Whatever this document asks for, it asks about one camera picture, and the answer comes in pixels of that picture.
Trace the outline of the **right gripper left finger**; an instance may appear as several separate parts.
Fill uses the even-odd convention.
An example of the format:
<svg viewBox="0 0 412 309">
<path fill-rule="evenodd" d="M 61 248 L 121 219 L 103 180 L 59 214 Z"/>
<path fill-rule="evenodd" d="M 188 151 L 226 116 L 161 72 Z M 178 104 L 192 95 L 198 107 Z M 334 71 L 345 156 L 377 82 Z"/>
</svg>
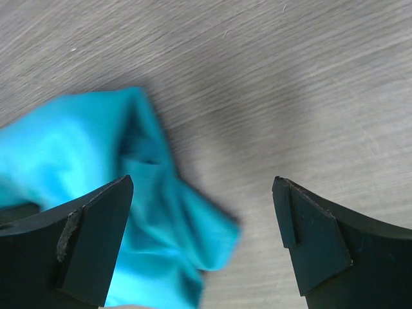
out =
<svg viewBox="0 0 412 309">
<path fill-rule="evenodd" d="M 124 176 L 47 211 L 2 208 L 1 307 L 103 306 L 132 197 Z"/>
</svg>

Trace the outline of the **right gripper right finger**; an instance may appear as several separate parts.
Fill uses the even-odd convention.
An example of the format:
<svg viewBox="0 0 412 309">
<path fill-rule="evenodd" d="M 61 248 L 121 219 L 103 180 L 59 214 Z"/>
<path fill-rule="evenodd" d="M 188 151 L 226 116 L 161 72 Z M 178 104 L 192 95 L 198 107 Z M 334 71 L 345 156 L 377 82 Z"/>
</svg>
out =
<svg viewBox="0 0 412 309">
<path fill-rule="evenodd" d="M 276 177 L 283 246 L 309 308 L 410 308 L 411 230 L 365 216 Z"/>
</svg>

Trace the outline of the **teal t shirt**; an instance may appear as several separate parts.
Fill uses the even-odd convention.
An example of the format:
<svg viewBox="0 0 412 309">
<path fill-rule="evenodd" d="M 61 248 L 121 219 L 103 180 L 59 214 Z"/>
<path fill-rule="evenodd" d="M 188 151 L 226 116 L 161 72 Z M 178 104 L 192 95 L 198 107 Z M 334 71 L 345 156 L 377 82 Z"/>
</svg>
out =
<svg viewBox="0 0 412 309">
<path fill-rule="evenodd" d="M 46 211 L 128 175 L 133 200 L 107 306 L 197 308 L 237 222 L 184 182 L 142 88 L 63 95 L 1 129 L 1 206 Z"/>
</svg>

